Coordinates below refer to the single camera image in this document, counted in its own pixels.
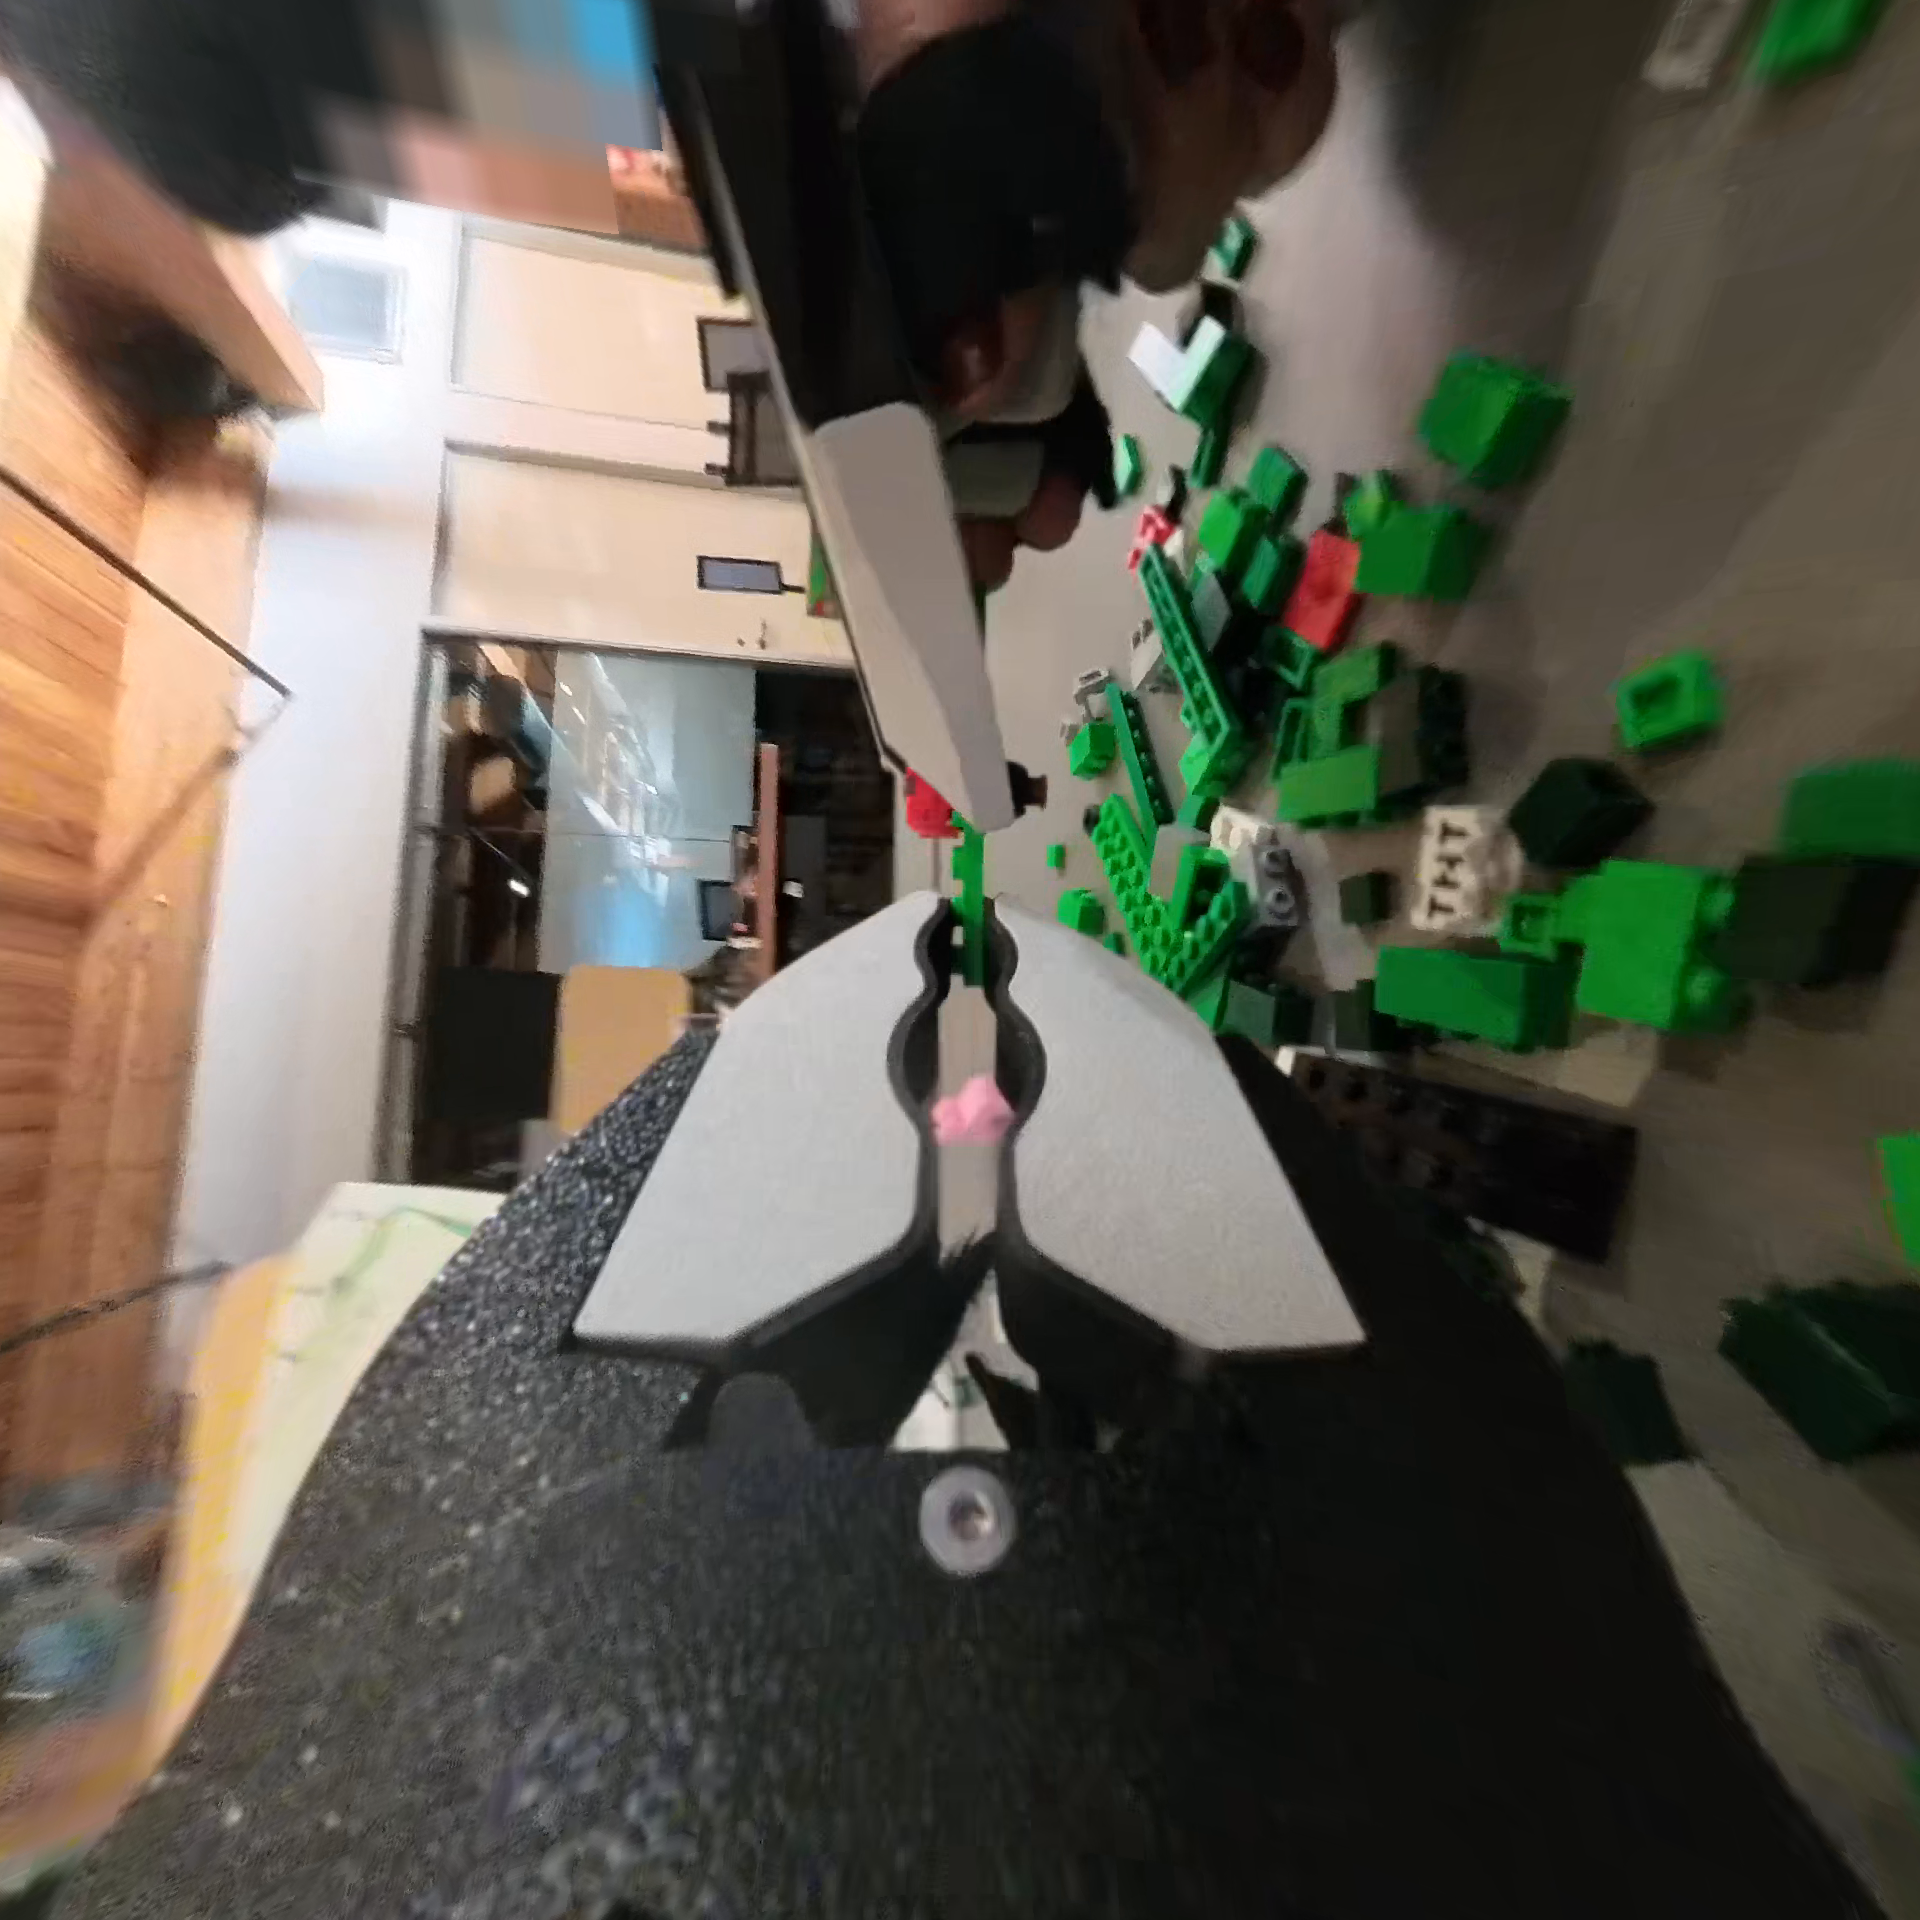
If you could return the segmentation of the red flat tile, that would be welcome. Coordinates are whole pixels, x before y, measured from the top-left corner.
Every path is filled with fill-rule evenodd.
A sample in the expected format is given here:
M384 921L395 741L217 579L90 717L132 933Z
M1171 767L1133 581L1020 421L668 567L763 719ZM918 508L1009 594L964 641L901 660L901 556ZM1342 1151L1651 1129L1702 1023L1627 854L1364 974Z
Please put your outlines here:
M1352 635L1361 610L1361 543L1330 525L1314 530L1281 612L1283 631L1318 657L1330 657Z

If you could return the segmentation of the person's right hand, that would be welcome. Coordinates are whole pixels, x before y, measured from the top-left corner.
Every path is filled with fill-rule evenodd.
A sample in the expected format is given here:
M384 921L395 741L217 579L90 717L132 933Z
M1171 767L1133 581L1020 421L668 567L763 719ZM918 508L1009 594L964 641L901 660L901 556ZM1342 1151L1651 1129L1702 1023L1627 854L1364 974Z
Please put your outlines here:
M1329 127L1338 97L1333 27L1323 4L1069 4L1073 51L1083 58L1108 116L1136 215L1120 281L1171 294L1200 275L1224 223L1243 201L1293 173ZM1030 548L1073 540L1083 508L1108 508L1113 422L1082 342L1090 271L1069 293L1013 297L987 329L954 340L968 430L950 443L985 447L1001 427L1040 459L1017 509L957 514L979 593L1010 579Z

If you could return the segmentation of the cardboard box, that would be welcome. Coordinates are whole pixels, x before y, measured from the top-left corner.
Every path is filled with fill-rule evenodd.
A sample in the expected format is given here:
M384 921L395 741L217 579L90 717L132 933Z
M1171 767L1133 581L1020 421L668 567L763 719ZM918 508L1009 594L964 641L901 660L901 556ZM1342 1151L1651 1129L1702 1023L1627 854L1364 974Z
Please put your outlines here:
M549 1121L577 1135L670 1051L691 1012L672 966L571 966L561 983Z

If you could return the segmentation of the open instruction booklet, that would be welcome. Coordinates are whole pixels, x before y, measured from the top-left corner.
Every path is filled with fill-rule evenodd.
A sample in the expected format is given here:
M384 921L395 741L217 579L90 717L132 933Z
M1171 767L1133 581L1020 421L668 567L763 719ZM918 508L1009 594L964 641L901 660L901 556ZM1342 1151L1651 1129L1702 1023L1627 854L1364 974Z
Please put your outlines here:
M220 1670L331 1427L492 1191L333 1187L285 1251L212 1290L189 1353L141 1737L163 1762Z

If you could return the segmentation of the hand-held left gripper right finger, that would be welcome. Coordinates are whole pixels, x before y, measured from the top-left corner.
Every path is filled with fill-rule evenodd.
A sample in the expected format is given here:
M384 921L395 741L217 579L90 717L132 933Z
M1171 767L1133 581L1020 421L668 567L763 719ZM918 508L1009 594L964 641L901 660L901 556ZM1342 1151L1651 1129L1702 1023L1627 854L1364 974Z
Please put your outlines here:
M995 1279L1016 1353L1093 1427L1368 1335L1214 1033L1161 983L1017 906L995 911Z

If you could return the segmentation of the black long studded plate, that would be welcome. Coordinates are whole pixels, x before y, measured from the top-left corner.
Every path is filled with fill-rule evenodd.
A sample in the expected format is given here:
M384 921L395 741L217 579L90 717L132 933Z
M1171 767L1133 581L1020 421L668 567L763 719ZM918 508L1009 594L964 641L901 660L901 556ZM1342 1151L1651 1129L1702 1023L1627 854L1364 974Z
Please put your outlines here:
M1640 1131L1588 1110L1314 1051L1286 1070L1388 1183L1585 1265L1606 1265Z

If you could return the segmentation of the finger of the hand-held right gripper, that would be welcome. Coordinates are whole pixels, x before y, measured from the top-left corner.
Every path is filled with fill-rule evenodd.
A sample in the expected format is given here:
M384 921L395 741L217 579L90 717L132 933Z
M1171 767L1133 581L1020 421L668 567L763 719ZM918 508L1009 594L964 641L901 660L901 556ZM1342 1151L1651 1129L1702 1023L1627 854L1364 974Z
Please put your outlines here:
M803 483L883 756L1005 830L1010 761L930 421L896 401L804 427Z

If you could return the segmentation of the grey desk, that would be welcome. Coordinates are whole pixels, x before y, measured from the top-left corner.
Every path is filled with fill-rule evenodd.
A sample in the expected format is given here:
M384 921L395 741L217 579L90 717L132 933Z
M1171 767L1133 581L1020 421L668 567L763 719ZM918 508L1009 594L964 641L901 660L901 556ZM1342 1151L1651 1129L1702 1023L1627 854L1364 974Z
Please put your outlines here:
M1588 751L1625 669L1702 642L1723 738L1657 756L1657 857L1772 845L1787 785L1915 750L1915 4L1790 99L1661 103L1666 4L1395 4L1264 206L1313 457L1385 446L1452 346L1562 349L1572 418L1492 588L1417 614L1477 765ZM1915 1711L1915 1454L1818 1460L1717 1353L1772 1287L1894 1282L1876 1140L1915 1124L1915 925L1889 974L1722 1038L1606 1039L1532 1093L1633 1093L1620 1242L1542 1331L1275 1065L1286 1169L1385 1257L1368 1367L1249 1391L1193 1457L1165 1651L1228 1715L1173 1786L1252 1822L1152 1916L1915 1916L1915 1812L1838 1641Z

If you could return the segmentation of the white printed brick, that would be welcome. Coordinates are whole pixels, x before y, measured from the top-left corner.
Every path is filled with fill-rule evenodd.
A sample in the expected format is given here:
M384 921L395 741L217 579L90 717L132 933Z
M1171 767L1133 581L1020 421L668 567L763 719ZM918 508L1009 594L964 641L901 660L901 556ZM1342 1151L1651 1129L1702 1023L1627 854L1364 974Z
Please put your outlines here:
M1524 852L1500 806L1427 806L1409 924L1435 937L1489 940L1522 881Z

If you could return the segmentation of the green bricks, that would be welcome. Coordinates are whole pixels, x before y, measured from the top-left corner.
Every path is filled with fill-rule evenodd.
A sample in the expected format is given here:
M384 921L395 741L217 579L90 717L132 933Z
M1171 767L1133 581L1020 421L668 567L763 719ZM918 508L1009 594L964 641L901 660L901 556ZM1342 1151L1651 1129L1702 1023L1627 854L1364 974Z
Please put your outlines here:
M1797 84L1657 97L1670 4L1371 4L1313 163L1256 209L1252 430L1361 543L1352 637L1243 798L1333 866L1500 806L1489 940L1313 934L1467 1070L1642 1070L1622 1331L1734 1434L1915 1490L1915 4ZM1340 1227L1433 1213L1233 1039Z

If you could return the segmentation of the glossy corner tile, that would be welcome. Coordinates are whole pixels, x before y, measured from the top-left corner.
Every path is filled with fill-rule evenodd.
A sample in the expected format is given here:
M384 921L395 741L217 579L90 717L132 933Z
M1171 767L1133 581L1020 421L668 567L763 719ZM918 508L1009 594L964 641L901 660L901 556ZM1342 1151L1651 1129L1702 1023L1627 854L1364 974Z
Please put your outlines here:
M1171 411L1193 415L1209 391L1218 356L1233 346L1229 332L1216 319L1200 319L1186 342L1145 322L1131 340L1130 361Z

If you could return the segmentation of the green brick frame model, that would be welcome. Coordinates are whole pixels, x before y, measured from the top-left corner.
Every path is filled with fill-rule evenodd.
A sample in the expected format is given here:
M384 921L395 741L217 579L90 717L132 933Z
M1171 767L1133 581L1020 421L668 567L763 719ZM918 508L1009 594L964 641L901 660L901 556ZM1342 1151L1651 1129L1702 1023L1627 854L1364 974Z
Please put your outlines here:
M901 796L913 834L932 844L955 844L950 874L957 885L954 911L963 937L963 974L970 988L985 991L990 983L985 834L915 770L901 772Z

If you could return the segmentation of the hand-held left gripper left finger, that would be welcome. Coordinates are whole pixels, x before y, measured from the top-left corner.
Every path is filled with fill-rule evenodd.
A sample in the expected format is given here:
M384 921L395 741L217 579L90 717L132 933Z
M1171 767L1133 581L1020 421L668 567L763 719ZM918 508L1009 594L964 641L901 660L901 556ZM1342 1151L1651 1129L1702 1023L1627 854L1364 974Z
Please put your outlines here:
M954 906L902 895L747 997L569 1327L582 1353L777 1378L817 1441L883 1450L968 1311L946 1267L939 1011Z

